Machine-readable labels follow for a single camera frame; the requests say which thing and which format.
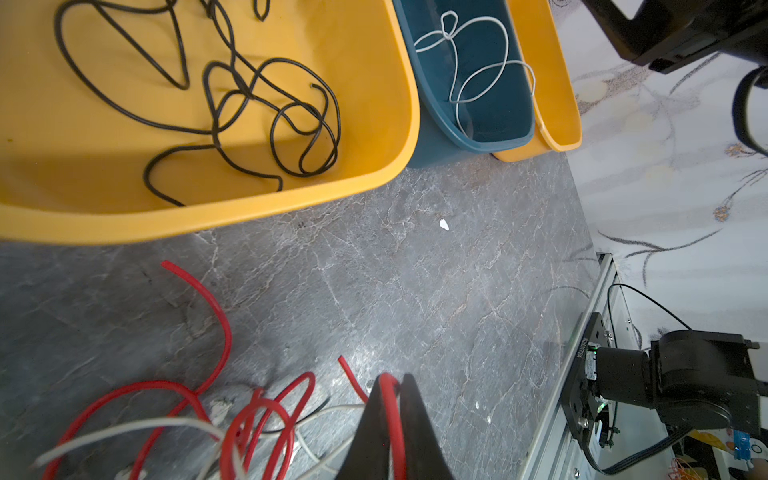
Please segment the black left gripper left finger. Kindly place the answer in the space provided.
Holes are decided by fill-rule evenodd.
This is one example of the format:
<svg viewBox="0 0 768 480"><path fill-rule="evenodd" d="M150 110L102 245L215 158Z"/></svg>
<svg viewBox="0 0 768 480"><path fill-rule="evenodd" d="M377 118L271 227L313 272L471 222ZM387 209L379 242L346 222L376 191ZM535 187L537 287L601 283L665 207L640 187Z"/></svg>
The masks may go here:
<svg viewBox="0 0 768 480"><path fill-rule="evenodd" d="M376 378L336 480L387 480L390 439L382 389Z"/></svg>

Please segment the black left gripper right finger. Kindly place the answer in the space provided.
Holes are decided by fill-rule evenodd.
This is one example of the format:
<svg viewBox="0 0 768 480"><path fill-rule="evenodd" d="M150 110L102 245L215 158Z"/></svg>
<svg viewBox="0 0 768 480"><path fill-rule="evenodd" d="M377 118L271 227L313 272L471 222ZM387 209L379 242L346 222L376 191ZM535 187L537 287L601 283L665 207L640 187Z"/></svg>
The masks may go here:
<svg viewBox="0 0 768 480"><path fill-rule="evenodd" d="M405 374L400 387L400 419L408 480L453 480L435 435L415 377Z"/></svg>

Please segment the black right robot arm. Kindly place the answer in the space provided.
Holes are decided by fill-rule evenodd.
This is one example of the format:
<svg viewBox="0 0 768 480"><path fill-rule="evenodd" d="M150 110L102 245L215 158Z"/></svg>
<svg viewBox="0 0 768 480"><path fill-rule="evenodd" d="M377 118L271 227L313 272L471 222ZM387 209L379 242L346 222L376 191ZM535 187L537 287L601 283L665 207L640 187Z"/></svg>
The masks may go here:
<svg viewBox="0 0 768 480"><path fill-rule="evenodd" d="M756 63L736 88L731 117L737 139L766 154L748 123L752 90L767 86L766 2L644 1L632 18L612 1L589 1L586 7L620 57L655 72L670 73L712 53ZM758 343L684 324L642 351L598 345L596 331L597 320L591 318L560 403L571 435L597 473L618 475L694 430L731 428L767 438L760 425L760 400L767 394L767 384L755 378L749 358ZM594 428L600 426L606 436L618 431L600 423L604 411L599 399L656 411L668 436L611 466L599 466L590 450Z"/></svg>

